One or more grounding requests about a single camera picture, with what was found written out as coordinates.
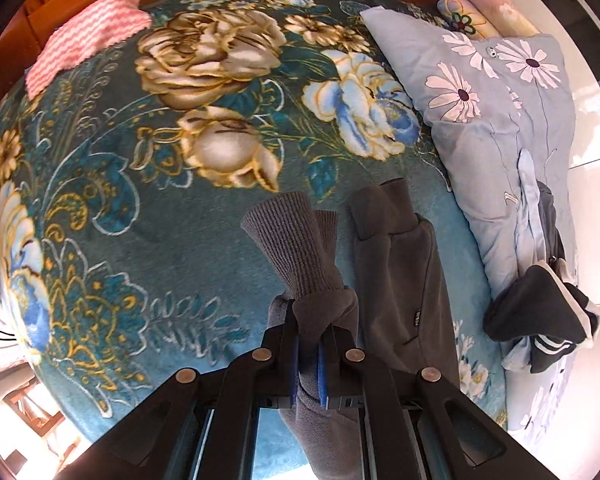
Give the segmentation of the pink floral pillow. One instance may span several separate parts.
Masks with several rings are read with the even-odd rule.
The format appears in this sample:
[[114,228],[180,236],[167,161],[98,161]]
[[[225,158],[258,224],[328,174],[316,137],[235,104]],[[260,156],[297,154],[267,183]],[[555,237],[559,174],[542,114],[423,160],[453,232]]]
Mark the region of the pink floral pillow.
[[502,37],[531,37],[540,34],[512,0],[470,0]]

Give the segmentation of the pink knitted cloth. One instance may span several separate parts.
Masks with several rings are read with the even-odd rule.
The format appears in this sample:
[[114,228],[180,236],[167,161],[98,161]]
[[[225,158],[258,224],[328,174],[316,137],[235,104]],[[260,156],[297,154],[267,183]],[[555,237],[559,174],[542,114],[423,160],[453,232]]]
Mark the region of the pink knitted cloth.
[[26,73],[33,101],[63,70],[71,70],[98,52],[148,29],[151,16],[140,0],[97,0],[56,29]]

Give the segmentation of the light blue daisy quilt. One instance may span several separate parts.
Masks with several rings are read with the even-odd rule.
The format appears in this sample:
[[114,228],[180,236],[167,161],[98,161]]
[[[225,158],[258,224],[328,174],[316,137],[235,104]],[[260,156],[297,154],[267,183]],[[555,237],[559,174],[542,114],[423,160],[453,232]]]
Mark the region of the light blue daisy quilt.
[[471,40],[382,6],[362,19],[431,129],[491,294],[548,254],[541,186],[552,192],[555,226],[574,270],[567,174],[576,110],[558,41]]

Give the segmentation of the navy jacket with white stripes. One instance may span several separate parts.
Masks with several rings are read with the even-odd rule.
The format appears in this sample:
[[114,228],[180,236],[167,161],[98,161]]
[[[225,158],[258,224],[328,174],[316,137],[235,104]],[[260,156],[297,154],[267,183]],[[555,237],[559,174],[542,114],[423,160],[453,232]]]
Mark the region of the navy jacket with white stripes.
[[502,365],[511,372],[541,374],[564,356],[591,348],[600,331],[600,311],[569,273],[556,226],[554,196],[536,184],[538,204],[532,210],[539,255],[486,310],[483,328],[509,349]]

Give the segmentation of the yellow floral pillow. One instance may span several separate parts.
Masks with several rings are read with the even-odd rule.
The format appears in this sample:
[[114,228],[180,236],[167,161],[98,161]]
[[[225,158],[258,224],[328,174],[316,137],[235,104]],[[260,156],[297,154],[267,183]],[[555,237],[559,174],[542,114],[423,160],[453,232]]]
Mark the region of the yellow floral pillow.
[[501,34],[470,0],[439,0],[442,18],[457,32],[470,39],[498,38]]

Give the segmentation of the teal floral plush blanket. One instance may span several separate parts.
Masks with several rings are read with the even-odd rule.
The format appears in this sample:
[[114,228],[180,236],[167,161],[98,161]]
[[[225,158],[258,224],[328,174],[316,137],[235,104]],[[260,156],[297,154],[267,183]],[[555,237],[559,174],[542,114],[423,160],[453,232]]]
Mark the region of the teal floral plush blanket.
[[208,372],[261,339],[282,288],[242,229],[253,206],[302,192],[338,216],[337,266],[373,283],[356,248],[380,224],[411,242],[402,300],[364,302],[422,333],[441,261],[444,360],[505,424],[490,290],[430,131],[361,18],[400,0],[166,0],[152,25],[0,111],[0,283],[12,331],[64,413],[96,439],[179,367]]

